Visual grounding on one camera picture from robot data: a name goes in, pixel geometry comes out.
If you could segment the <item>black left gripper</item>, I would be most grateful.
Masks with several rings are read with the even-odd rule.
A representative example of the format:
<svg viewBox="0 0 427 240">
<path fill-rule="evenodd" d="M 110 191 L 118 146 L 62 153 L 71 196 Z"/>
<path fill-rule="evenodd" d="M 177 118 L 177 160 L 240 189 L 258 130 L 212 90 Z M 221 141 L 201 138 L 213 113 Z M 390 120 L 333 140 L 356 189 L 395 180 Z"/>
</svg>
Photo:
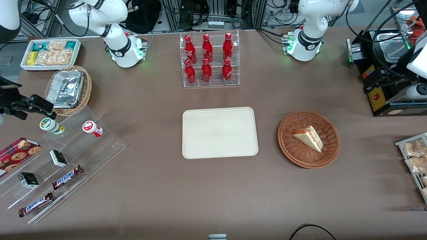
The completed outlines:
<svg viewBox="0 0 427 240">
<path fill-rule="evenodd" d="M 391 70 L 395 73 L 389 74 L 384 68 L 377 68 L 368 70 L 366 73 L 366 81 L 363 81 L 363 92 L 365 95 L 372 92 L 382 86 L 387 86 L 388 82 L 383 81 L 386 78 L 390 78 L 390 86 L 396 85 L 400 82 L 415 83 L 416 75 L 412 71 L 408 70 L 407 64 L 412 59 L 414 50 L 408 50 L 399 59 L 395 67 L 391 67 Z"/>
</svg>

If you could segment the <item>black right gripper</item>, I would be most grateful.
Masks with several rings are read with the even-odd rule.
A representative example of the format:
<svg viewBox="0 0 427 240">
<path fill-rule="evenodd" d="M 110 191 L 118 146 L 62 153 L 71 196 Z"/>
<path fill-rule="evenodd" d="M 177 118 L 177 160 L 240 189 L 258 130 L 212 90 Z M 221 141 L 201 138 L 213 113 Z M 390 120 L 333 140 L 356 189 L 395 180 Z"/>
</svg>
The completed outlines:
<svg viewBox="0 0 427 240">
<path fill-rule="evenodd" d="M 53 104 L 44 99 L 43 97 L 32 94 L 30 97 L 23 97 L 19 88 L 21 84 L 9 81 L 3 77 L 0 77 L 0 113 L 9 116 L 14 116 L 20 120 L 26 120 L 29 113 L 38 114 L 54 114 Z M 24 111 L 18 111 L 9 109 L 13 102 L 21 101 L 24 104 Z"/>
</svg>

